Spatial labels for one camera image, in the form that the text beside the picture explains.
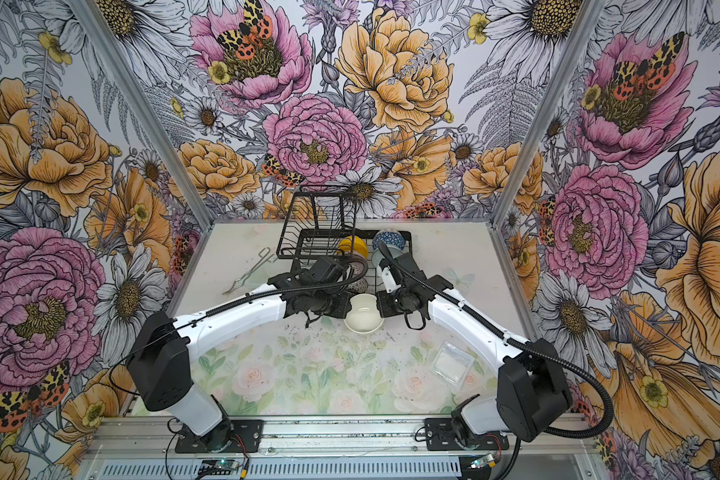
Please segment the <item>pink striped bowl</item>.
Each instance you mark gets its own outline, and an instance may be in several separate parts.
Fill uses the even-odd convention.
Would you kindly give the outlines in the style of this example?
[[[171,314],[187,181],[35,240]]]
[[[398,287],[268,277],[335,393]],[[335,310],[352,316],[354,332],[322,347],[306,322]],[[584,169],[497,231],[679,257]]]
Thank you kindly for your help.
[[[350,274],[356,276],[360,273],[366,272],[368,269],[368,262],[363,255],[358,253],[349,253],[343,256],[343,260],[350,268]]]

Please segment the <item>cream white bowl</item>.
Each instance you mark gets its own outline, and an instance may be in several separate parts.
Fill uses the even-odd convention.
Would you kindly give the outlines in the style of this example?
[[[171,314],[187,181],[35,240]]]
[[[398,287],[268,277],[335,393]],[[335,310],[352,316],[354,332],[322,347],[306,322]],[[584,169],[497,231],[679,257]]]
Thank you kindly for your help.
[[[377,297],[362,293],[350,298],[350,310],[344,324],[357,334],[370,334],[377,331],[384,323],[377,304]]]

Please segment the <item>yellow bowl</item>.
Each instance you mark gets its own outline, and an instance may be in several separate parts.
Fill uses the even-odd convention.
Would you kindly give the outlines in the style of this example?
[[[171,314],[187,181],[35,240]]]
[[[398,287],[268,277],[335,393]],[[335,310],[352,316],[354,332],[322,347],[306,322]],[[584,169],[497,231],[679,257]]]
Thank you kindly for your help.
[[[348,236],[340,240],[337,245],[337,250],[346,254],[354,253],[364,258],[367,258],[369,255],[369,249],[366,242],[355,235]]]

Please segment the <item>blue triangle patterned bowl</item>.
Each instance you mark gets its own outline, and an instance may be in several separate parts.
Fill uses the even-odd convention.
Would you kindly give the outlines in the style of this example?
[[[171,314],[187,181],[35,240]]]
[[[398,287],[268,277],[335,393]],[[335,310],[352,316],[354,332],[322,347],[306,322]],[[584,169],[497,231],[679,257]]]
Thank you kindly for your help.
[[[389,249],[396,248],[403,251],[406,246],[406,239],[400,231],[392,229],[379,230],[372,239],[372,246],[375,250],[379,250],[381,245],[386,245]]]

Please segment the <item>dotted pattern bowl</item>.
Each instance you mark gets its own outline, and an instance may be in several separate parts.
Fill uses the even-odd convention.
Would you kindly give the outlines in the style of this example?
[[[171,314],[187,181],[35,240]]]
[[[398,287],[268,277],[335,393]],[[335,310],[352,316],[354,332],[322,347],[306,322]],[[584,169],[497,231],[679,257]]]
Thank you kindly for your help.
[[[353,295],[367,293],[368,289],[369,283],[365,276],[347,286],[347,290]]]

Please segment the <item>light green bowl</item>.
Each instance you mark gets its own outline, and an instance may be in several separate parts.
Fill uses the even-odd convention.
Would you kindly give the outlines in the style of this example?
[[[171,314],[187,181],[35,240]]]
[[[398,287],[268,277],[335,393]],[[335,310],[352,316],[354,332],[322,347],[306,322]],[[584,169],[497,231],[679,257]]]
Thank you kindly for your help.
[[[389,246],[388,250],[393,258],[397,257],[400,254],[400,251],[394,246]],[[383,256],[383,253],[380,249],[376,249],[371,256],[371,261],[376,268],[379,267],[380,263],[384,259],[385,257]]]

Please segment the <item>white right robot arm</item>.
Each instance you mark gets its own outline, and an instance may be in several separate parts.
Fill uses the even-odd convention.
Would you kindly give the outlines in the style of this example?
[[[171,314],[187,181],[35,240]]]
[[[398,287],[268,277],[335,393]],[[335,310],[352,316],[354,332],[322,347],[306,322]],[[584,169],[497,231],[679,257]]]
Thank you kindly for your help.
[[[509,432],[531,442],[551,429],[573,405],[556,350],[541,340],[531,342],[485,316],[440,275],[427,277],[409,253],[395,256],[383,245],[378,251],[384,289],[377,294],[384,316],[417,312],[457,336],[493,369],[497,380],[491,396],[475,395],[451,413],[452,428],[468,444],[481,435]]]

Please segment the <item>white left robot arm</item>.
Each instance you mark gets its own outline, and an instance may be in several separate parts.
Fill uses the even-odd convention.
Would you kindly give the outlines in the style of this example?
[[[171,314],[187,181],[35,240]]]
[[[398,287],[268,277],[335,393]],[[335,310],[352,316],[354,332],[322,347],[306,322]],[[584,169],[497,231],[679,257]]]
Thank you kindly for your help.
[[[147,318],[122,363],[148,410],[169,412],[184,438],[220,452],[235,441],[234,427],[220,402],[196,384],[191,364],[248,330],[295,314],[344,318],[348,286],[367,270],[365,262],[355,269],[347,258],[324,256],[210,309],[180,317],[160,310]]]

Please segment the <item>clear plastic container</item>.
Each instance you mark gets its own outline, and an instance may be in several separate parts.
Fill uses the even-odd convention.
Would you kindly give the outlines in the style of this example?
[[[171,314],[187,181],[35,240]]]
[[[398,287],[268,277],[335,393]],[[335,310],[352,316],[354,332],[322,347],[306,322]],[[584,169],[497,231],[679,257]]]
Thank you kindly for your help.
[[[444,342],[431,364],[433,373],[450,386],[460,389],[474,363],[474,357],[450,342]]]

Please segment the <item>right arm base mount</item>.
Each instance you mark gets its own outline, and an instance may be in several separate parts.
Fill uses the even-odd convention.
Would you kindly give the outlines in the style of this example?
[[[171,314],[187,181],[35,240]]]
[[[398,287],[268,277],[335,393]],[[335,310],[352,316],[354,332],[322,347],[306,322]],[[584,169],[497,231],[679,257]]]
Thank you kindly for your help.
[[[508,427],[498,413],[495,397],[474,395],[460,403],[448,418],[426,418],[423,427],[429,451],[509,449]]]

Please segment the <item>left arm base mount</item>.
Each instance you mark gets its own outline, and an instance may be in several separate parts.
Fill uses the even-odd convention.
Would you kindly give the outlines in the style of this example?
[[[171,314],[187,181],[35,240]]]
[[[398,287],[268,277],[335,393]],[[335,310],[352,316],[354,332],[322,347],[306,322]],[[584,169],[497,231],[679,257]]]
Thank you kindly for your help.
[[[189,427],[177,420],[180,425],[177,453],[256,453],[259,450],[264,421],[231,419],[221,405],[218,407],[222,420],[204,436],[194,434]]]

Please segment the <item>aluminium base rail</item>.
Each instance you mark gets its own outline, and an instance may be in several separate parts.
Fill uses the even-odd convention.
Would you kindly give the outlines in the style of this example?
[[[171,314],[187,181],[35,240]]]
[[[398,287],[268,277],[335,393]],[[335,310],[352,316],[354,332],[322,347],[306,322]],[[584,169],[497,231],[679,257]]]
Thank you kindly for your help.
[[[180,424],[168,417],[108,419],[94,436],[81,479],[236,479],[249,465],[251,479],[494,479],[506,467],[513,479],[606,479],[593,440],[542,434],[515,450],[432,450],[434,431],[423,415],[263,416],[244,449],[179,452]],[[471,463],[488,453],[496,466]]]

